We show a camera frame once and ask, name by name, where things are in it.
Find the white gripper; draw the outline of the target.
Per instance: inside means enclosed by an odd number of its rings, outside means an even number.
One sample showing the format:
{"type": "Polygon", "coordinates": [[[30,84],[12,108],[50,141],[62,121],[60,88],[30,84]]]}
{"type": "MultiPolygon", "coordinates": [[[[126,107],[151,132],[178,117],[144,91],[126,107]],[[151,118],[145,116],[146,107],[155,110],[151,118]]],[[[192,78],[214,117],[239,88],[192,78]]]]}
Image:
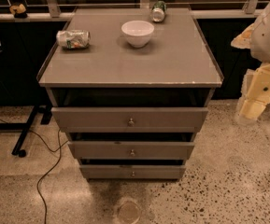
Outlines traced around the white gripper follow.
{"type": "Polygon", "coordinates": [[[247,74],[250,83],[243,97],[238,99],[239,117],[257,120],[270,104],[270,63],[262,63],[259,68],[247,74]]]}

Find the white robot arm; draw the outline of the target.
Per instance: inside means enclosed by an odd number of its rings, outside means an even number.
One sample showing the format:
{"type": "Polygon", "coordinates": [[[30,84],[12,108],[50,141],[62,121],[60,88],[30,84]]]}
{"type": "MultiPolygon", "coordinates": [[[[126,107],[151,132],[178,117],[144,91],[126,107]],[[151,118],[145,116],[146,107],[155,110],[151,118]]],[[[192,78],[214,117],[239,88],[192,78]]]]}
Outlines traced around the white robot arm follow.
{"type": "Polygon", "coordinates": [[[270,104],[270,2],[231,46],[249,49],[251,56],[261,62],[259,68],[244,75],[237,107],[240,119],[256,120],[270,104]]]}

